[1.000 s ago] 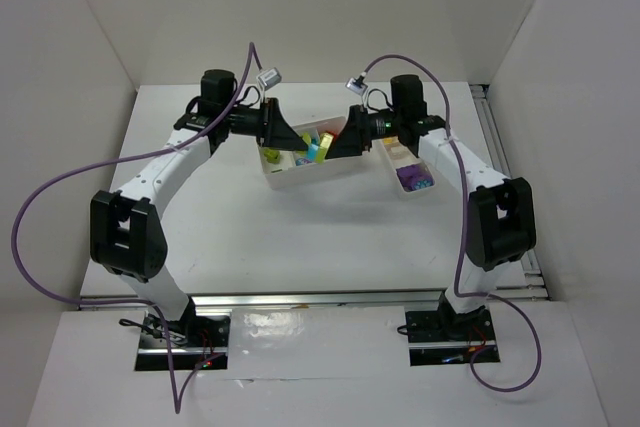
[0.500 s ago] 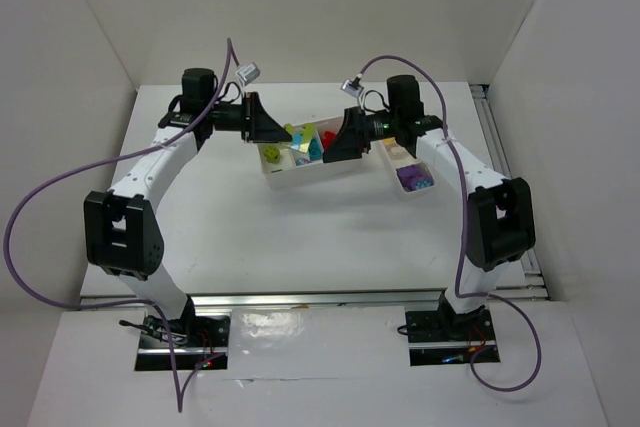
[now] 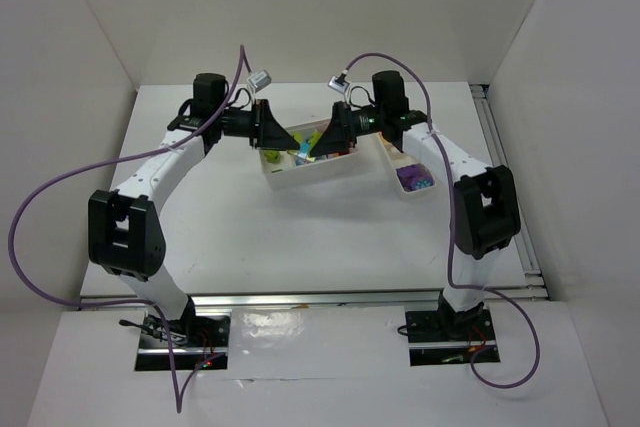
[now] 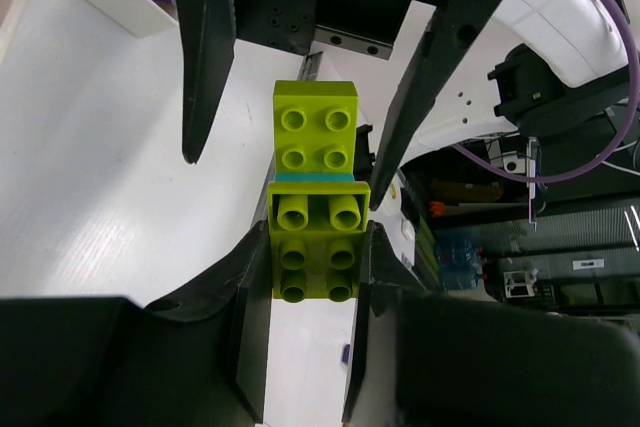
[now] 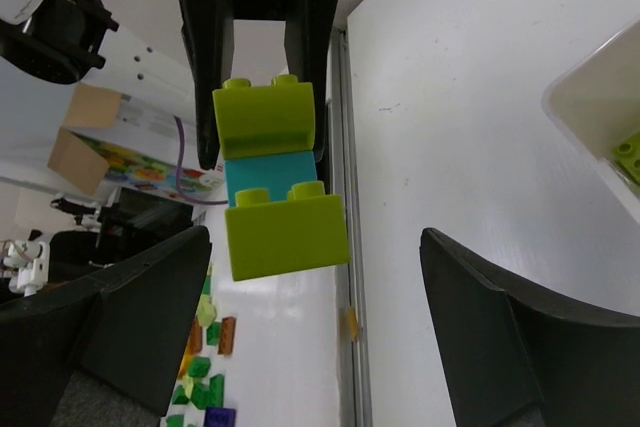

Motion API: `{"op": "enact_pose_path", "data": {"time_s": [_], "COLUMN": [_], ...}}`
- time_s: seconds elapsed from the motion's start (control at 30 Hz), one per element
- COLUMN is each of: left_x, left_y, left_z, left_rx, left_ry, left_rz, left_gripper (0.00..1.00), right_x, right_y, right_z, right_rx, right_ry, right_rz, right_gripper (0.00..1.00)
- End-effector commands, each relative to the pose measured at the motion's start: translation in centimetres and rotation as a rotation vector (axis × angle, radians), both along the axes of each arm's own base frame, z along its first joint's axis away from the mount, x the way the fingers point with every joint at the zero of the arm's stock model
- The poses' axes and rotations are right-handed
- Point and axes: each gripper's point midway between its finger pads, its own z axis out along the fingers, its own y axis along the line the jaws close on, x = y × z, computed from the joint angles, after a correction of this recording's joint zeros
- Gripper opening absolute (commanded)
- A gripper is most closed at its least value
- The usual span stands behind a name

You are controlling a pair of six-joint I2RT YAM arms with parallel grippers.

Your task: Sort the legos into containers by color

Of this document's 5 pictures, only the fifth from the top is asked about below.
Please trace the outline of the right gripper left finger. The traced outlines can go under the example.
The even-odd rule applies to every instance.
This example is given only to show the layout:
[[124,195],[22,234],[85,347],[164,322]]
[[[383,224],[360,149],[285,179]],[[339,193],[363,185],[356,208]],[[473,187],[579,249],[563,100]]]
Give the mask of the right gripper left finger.
[[167,413],[211,254],[194,226],[1,306],[4,426],[156,426]]

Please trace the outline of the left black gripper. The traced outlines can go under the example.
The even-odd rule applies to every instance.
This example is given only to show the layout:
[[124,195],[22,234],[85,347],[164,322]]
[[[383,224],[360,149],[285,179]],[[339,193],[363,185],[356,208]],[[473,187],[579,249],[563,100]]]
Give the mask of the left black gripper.
[[317,162],[327,138],[326,76],[338,0],[178,0],[182,38],[194,81],[197,153],[200,166],[215,166],[220,150],[213,91],[231,74],[233,20],[285,22],[289,72],[313,87]]

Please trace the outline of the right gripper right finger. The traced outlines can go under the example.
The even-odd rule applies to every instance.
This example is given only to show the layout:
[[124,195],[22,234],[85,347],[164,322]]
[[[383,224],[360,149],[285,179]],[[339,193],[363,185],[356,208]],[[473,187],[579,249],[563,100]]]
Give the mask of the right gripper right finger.
[[435,228],[420,260],[457,425],[638,425],[638,317],[543,287]]

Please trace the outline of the green and teal lego stack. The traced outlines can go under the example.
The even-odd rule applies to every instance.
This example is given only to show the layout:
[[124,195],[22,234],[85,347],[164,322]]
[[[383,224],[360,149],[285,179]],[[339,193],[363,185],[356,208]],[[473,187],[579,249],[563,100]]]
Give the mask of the green and teal lego stack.
[[254,86],[229,79],[212,94],[236,281],[344,264],[344,202],[318,179],[313,86],[291,74]]

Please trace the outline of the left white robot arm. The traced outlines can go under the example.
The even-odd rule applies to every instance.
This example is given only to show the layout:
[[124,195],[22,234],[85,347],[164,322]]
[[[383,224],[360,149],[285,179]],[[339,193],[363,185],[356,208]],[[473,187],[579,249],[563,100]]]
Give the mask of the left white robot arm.
[[[325,150],[326,69],[338,0],[178,0],[182,38],[194,79],[197,152],[211,168],[221,141],[213,92],[231,75],[234,24],[281,21],[289,71],[313,86],[316,131],[313,152]],[[74,84],[112,64],[106,41],[122,33],[101,0],[1,0],[1,54],[34,77]]]

